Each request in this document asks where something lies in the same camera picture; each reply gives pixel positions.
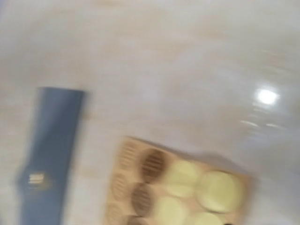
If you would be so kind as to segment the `round sticker seal sheet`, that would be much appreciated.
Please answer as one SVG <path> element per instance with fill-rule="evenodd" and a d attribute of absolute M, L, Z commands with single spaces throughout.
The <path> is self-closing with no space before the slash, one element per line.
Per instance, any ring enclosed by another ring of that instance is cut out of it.
<path fill-rule="evenodd" d="M 159 145 L 122 140 L 105 225 L 240 225 L 252 178 Z"/>

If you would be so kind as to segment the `blue grey envelope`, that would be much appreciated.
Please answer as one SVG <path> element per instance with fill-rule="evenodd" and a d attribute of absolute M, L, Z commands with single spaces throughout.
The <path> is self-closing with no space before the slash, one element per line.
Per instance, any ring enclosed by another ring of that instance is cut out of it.
<path fill-rule="evenodd" d="M 17 183 L 19 224 L 60 225 L 86 92 L 43 87 L 39 94 L 30 154 Z M 43 185 L 29 185 L 31 173 L 44 173 Z"/>

